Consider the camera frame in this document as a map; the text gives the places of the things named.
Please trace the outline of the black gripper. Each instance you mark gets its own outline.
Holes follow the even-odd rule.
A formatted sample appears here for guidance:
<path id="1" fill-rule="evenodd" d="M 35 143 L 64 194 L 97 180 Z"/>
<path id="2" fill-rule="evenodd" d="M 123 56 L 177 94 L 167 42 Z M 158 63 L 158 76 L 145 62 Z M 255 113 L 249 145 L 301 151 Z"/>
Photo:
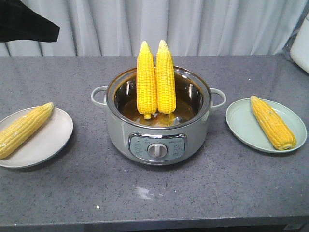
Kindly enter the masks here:
<path id="1" fill-rule="evenodd" d="M 0 41 L 31 40 L 52 43 L 60 27 L 28 8 L 20 0 L 0 2 Z"/>

